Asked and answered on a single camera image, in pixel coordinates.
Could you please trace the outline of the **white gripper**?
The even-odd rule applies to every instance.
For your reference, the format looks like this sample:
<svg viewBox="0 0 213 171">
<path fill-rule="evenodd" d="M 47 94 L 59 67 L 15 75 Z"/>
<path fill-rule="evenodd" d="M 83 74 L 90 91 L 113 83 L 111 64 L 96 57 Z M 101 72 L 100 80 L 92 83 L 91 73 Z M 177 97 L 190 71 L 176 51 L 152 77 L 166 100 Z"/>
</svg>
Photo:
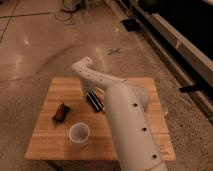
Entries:
<svg viewBox="0 0 213 171">
<path fill-rule="evenodd" d="M 87 93 L 90 92 L 90 91 L 95 91 L 96 87 L 94 85 L 88 83 L 87 81 L 82 80 L 81 81 L 81 89 L 82 89 L 82 92 L 83 92 L 83 98 L 86 98 Z"/>
</svg>

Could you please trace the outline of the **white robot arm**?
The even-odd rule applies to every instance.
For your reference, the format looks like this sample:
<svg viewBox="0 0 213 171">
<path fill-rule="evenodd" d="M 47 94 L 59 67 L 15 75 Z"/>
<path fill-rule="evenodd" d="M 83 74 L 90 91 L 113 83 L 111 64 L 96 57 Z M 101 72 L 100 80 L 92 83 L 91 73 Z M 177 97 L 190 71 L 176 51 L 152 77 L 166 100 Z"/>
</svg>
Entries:
<svg viewBox="0 0 213 171">
<path fill-rule="evenodd" d="M 127 78 L 93 69 L 94 62 L 84 57 L 71 69 L 79 77 L 84 93 L 102 89 L 107 122 L 122 171 L 168 171 L 145 116 L 148 92 Z"/>
</svg>

